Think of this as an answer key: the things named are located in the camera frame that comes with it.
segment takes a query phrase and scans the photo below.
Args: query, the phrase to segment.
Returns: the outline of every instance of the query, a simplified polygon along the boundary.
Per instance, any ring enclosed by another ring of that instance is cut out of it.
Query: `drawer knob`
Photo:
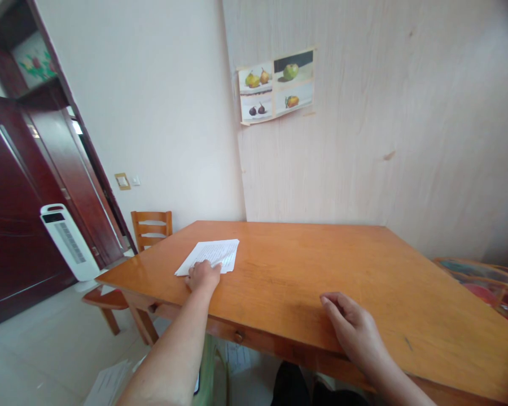
[[[240,331],[236,331],[235,332],[235,342],[237,344],[241,344],[244,340],[244,334],[241,333]]]

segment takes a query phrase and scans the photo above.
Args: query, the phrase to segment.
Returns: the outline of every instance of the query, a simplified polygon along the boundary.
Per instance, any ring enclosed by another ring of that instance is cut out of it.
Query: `light switch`
[[[117,180],[117,183],[119,184],[119,189],[121,190],[130,190],[130,183],[128,182],[128,178],[126,177],[125,173],[121,174],[115,174],[115,179]]]

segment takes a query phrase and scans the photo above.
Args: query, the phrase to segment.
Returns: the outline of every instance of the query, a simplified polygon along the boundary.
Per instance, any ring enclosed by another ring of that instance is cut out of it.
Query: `table top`
[[[174,272],[199,241],[239,239],[209,315],[342,352],[319,295],[373,315],[407,373],[508,403],[508,321],[385,227],[198,221],[98,278],[183,305]]]

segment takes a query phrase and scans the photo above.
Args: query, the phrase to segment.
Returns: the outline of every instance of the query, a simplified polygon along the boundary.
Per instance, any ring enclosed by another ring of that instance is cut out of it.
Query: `dark red door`
[[[75,282],[40,220],[65,203],[17,104],[0,98],[0,322]]]

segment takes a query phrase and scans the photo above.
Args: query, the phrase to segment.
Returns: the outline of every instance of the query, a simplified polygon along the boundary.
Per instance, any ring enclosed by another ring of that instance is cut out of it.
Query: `finger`
[[[331,321],[335,331],[341,331],[347,336],[353,334],[354,327],[349,323],[348,320],[344,318],[337,306],[335,306],[332,301],[324,296],[320,298],[320,301],[322,302],[323,308],[326,311],[326,314],[329,317],[329,320]]]
[[[322,297],[325,297],[330,301],[332,301],[334,304],[336,304],[339,307],[339,309],[343,310],[345,315],[361,307],[354,301],[354,299],[352,299],[349,296],[346,296],[344,293],[341,292],[322,293],[320,295],[320,298]]]
[[[339,293],[337,302],[339,303],[340,307],[343,308],[345,315],[348,313],[357,312],[359,309],[361,309],[361,306],[358,305],[354,299],[352,299],[350,296],[346,296],[343,293]]]
[[[326,311],[332,323],[334,320],[337,323],[340,323],[342,320],[344,320],[344,316],[340,313],[339,309],[331,300],[325,296],[322,296],[320,297],[320,301],[322,302],[323,309]]]

